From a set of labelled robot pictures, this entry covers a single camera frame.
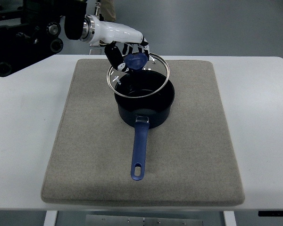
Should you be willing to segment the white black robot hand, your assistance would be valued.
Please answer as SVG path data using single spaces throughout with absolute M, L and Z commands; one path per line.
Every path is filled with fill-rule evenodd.
M 94 18 L 94 23 L 92 40 L 106 44 L 104 52 L 114 69 L 125 73 L 133 71 L 133 68 L 126 64 L 123 55 L 132 54 L 134 45 L 137 45 L 138 51 L 149 60 L 149 43 L 140 31 L 124 24 L 100 21 L 97 18 Z

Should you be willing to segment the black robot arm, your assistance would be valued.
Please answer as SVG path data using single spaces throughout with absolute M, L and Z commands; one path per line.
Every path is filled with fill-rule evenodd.
M 0 12 L 0 77 L 40 62 L 83 34 L 85 0 L 24 0 L 20 9 Z

